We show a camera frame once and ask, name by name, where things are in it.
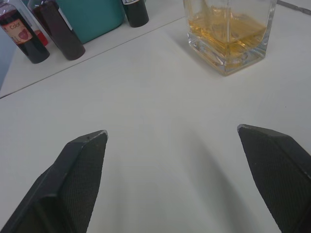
red liquid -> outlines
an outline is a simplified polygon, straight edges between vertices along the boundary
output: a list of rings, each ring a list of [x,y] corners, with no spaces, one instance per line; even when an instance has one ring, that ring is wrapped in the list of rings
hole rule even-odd
[[[49,57],[50,53],[47,51],[47,49],[44,47],[44,45],[41,43],[41,41],[31,29],[31,27],[27,24],[25,19],[17,10],[9,11],[8,13],[0,16],[0,25],[5,26],[9,23],[14,22],[17,19],[19,19],[23,23],[23,25],[32,35],[32,39],[22,44],[17,44],[15,41],[16,45],[23,51],[23,53],[29,58],[32,63],[37,64],[43,62]]]
[[[46,39],[46,37],[44,36],[44,34],[42,33],[42,31],[37,30],[35,31],[35,34],[37,35],[37,37],[39,38],[39,40],[43,43],[44,46],[48,45],[48,40]]]
[[[85,49],[73,30],[58,11],[54,1],[48,1],[33,9],[33,14],[68,60],[76,60],[85,53]]]

teal box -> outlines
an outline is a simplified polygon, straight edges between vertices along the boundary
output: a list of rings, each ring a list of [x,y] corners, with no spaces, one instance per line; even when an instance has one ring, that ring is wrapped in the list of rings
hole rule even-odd
[[[83,44],[124,22],[120,0],[57,0],[57,3]]]

